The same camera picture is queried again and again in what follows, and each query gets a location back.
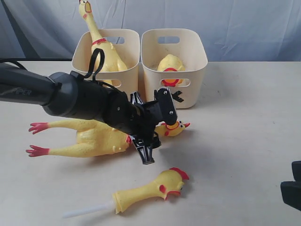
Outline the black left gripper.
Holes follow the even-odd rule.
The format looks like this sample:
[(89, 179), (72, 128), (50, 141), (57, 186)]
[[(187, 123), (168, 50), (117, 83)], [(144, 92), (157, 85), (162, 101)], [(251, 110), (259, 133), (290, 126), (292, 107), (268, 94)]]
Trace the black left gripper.
[(155, 131), (159, 121), (157, 101), (144, 102), (138, 91), (130, 94), (131, 106), (136, 114), (132, 119), (134, 132), (130, 134), (132, 143), (139, 153), (143, 165), (154, 163), (152, 149), (161, 146), (158, 133)]

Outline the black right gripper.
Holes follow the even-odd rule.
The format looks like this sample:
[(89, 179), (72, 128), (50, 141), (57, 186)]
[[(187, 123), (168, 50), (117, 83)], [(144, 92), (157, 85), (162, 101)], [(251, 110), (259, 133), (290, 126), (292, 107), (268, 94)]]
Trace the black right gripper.
[(301, 210), (301, 161), (293, 161), (292, 173), (295, 181), (280, 184), (283, 202), (296, 210)]

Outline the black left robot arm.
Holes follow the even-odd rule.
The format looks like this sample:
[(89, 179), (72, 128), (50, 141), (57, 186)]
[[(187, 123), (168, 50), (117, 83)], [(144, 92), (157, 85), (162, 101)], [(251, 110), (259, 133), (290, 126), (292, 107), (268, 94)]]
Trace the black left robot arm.
[(131, 103), (127, 94), (100, 82), (87, 81), (75, 71), (49, 77), (26, 70), (18, 61), (0, 61), (0, 99), (40, 105), (52, 116), (97, 120), (128, 134), (144, 165), (154, 162), (153, 148), (161, 145), (156, 117), (148, 105)]

